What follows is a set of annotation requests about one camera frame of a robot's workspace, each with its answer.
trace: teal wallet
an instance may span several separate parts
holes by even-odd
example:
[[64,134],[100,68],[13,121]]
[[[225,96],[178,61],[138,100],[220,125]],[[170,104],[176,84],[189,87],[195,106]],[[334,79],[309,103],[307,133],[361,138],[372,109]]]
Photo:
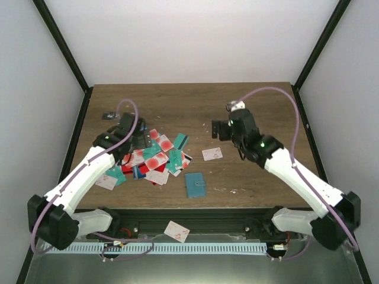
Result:
[[184,178],[188,198],[204,197],[207,195],[202,173],[186,173]]

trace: white card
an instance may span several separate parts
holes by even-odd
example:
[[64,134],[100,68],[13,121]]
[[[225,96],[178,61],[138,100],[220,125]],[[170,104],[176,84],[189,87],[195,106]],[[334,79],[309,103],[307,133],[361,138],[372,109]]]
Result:
[[167,183],[168,176],[169,176],[168,169],[165,169],[163,173],[158,172],[156,170],[151,170],[146,173],[146,177],[144,178],[151,182],[155,182],[158,185],[165,185]]
[[109,189],[110,191],[114,189],[116,183],[117,179],[108,175],[101,175],[95,182],[96,185],[101,186],[102,188]]
[[218,148],[203,150],[203,157],[204,157],[204,161],[220,159],[223,157],[223,153],[221,153],[221,149],[218,147]]
[[183,226],[180,226],[179,224],[172,221],[168,223],[165,230],[166,235],[176,239],[177,241],[180,241],[181,243],[185,242],[185,239],[187,238],[189,233],[189,229],[186,229]]

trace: black corner post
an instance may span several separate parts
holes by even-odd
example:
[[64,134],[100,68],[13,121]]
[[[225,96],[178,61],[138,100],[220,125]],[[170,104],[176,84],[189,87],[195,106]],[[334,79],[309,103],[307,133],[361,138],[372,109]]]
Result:
[[60,33],[60,30],[55,23],[55,20],[53,16],[51,15],[49,8],[47,7],[44,0],[33,0],[33,3],[35,4],[36,8],[38,9],[38,12],[41,14],[41,17],[43,21],[45,22],[47,28],[49,29],[50,33],[52,34],[53,38],[55,39],[55,42],[57,43],[60,51],[62,52],[63,56],[65,57],[68,65],[70,66],[73,74],[75,75],[76,80],[78,80],[79,85],[81,86],[82,90],[86,93],[89,91],[89,86],[84,79],[84,76],[78,66],[76,64],[75,59],[72,56],[72,53],[63,38],[62,34]]
[[295,90],[300,90],[303,86],[304,82],[306,81],[309,73],[311,72],[314,64],[316,63],[317,59],[319,58],[322,50],[324,49],[327,41],[329,40],[330,36],[332,35],[334,29],[338,25],[339,20],[342,18],[343,13],[349,6],[351,0],[340,0],[334,9],[332,15],[330,16],[323,32],[321,33],[321,36],[319,37],[319,40],[317,41],[316,45],[314,46],[314,49],[312,50],[312,53],[310,54],[307,63],[304,65],[303,70],[301,71],[298,79],[296,80],[296,83],[294,85]]

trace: pile of cards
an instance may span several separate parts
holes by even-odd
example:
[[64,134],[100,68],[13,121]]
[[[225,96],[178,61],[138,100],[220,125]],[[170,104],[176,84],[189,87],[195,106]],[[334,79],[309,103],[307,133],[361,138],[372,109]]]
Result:
[[153,129],[150,131],[150,138],[151,147],[125,155],[121,166],[106,171],[96,181],[96,185],[112,190],[125,182],[128,176],[149,180],[154,185],[164,185],[170,174],[178,176],[188,167],[192,157],[182,151],[188,136],[180,133],[174,143],[171,143],[166,135]]

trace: red wire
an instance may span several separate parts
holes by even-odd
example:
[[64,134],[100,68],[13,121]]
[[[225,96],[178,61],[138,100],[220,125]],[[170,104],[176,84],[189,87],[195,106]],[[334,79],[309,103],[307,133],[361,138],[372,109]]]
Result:
[[287,233],[287,249],[290,247],[290,240],[291,240],[291,236],[290,236],[290,232],[286,232]]
[[120,232],[126,231],[128,233],[128,236],[131,237],[131,231],[127,228],[121,228]]

